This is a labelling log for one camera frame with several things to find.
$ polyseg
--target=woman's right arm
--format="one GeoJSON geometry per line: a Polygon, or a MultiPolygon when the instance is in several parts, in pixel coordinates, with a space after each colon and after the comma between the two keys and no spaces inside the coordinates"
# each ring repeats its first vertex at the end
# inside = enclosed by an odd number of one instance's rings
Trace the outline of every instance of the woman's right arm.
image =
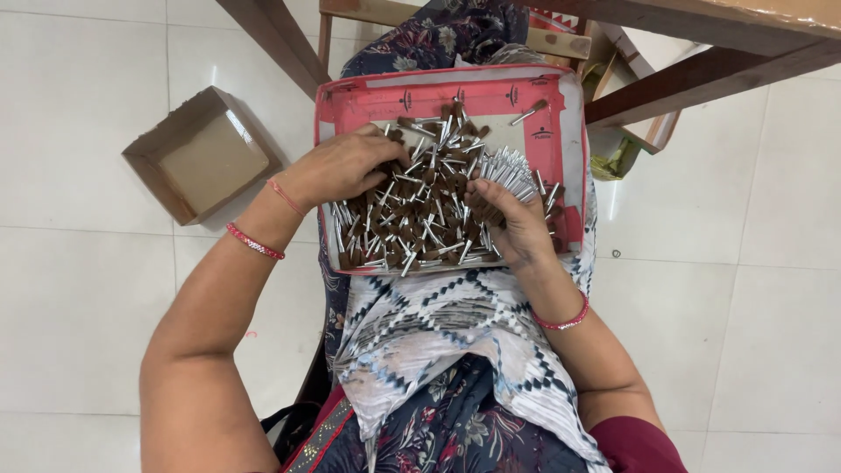
{"type": "MultiPolygon", "coordinates": [[[[505,214],[506,228],[491,237],[544,321],[574,319],[584,306],[581,293],[555,256],[540,199],[523,204],[497,183],[477,179],[468,184],[468,202],[481,194],[505,214]]],[[[584,320],[566,330],[544,329],[579,394],[584,429],[611,417],[637,417],[665,431],[637,367],[611,329],[590,309],[584,320]]]]}

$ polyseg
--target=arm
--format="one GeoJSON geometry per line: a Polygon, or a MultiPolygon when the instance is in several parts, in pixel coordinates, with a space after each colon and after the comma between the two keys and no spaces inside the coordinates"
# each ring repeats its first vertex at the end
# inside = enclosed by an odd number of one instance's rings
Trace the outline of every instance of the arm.
{"type": "MultiPolygon", "coordinates": [[[[541,200],[522,204],[505,188],[483,179],[468,184],[468,202],[474,194],[505,214],[505,230],[492,228],[491,237],[535,313],[552,324],[574,319],[583,301],[555,256],[541,200]]],[[[630,416],[664,430],[631,357],[595,311],[590,309],[580,324],[567,330],[543,331],[575,383],[585,429],[610,417],[630,416]]]]}
{"type": "MultiPolygon", "coordinates": [[[[385,175],[369,171],[394,158],[409,159],[379,128],[365,125],[322,143],[273,179],[308,211],[375,186],[385,175]]],[[[236,225],[282,252],[302,220],[267,186],[236,225]]],[[[184,282],[140,367],[144,471],[269,473],[280,467],[234,365],[234,350],[275,263],[226,234],[184,282]]]]}

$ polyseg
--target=bundle of brush ferrules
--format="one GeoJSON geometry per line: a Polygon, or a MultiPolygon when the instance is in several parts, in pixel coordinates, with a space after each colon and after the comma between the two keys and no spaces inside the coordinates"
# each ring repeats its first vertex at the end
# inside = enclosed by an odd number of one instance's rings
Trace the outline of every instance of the bundle of brush ferrules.
{"type": "Polygon", "coordinates": [[[378,170],[388,178],[377,188],[331,204],[341,268],[378,267],[405,276],[439,265],[500,261],[489,228],[504,226],[505,217],[478,194],[468,206],[464,193],[479,170],[479,177],[522,202],[536,194],[546,201],[526,157],[507,146],[488,152],[482,140],[490,128],[478,129],[457,98],[442,105],[440,117],[400,117],[397,129],[386,125],[384,132],[405,144],[403,130],[420,135],[409,149],[411,166],[384,163],[378,170]]]}

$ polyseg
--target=woman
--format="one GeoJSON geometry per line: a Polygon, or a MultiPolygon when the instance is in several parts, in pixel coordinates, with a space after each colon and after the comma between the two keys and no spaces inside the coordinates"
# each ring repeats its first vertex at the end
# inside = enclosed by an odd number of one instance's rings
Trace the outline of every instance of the woman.
{"type": "MultiPolygon", "coordinates": [[[[507,3],[443,7],[423,8],[351,60],[346,75],[362,64],[365,72],[410,60],[451,66],[460,50],[499,61],[525,23],[507,3]]],[[[282,468],[234,350],[303,215],[382,182],[369,172],[379,163],[408,159],[374,125],[336,136],[272,178],[220,238],[161,320],[141,367],[144,470],[282,468]]],[[[466,200],[477,194],[505,214],[506,228],[492,237],[509,268],[404,279],[325,268],[336,388],[283,469],[685,471],[633,362],[589,308],[586,264],[565,262],[577,285],[557,260],[540,201],[522,204],[483,179],[468,183],[466,200]]]]}

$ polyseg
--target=pink bangle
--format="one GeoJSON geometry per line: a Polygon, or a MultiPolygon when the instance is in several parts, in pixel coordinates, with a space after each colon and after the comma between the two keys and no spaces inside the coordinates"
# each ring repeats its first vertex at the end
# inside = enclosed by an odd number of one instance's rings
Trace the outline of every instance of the pink bangle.
{"type": "Polygon", "coordinates": [[[567,328],[575,327],[576,325],[580,324],[581,321],[584,320],[584,316],[587,315],[587,311],[590,309],[590,300],[587,299],[587,295],[582,290],[579,290],[579,292],[581,293],[581,298],[584,299],[584,308],[581,309],[581,312],[573,320],[558,324],[549,323],[545,322],[540,317],[538,317],[537,314],[534,313],[534,311],[532,311],[532,318],[535,322],[537,322],[537,325],[548,330],[566,330],[567,328]]]}
{"type": "Polygon", "coordinates": [[[257,250],[258,252],[261,252],[261,253],[263,253],[264,255],[266,255],[270,258],[275,258],[275,259],[286,258],[286,255],[283,254],[283,252],[276,252],[276,251],[272,250],[270,247],[264,247],[260,243],[257,243],[254,240],[252,240],[251,238],[249,238],[248,235],[239,231],[234,226],[234,222],[229,223],[228,225],[225,226],[225,228],[227,228],[228,231],[230,232],[230,234],[233,235],[234,237],[236,237],[237,240],[245,243],[246,245],[248,245],[252,249],[257,250]]]}
{"type": "Polygon", "coordinates": [[[268,179],[266,182],[270,186],[272,186],[272,189],[274,189],[275,192],[277,192],[281,197],[283,197],[283,200],[286,200],[286,203],[289,204],[290,207],[292,207],[292,210],[298,212],[298,214],[302,217],[307,216],[303,211],[301,211],[301,208],[298,207],[298,204],[295,204],[295,201],[292,200],[292,198],[290,198],[288,195],[286,195],[285,192],[283,192],[283,189],[280,188],[278,183],[272,181],[271,179],[268,179]]]}

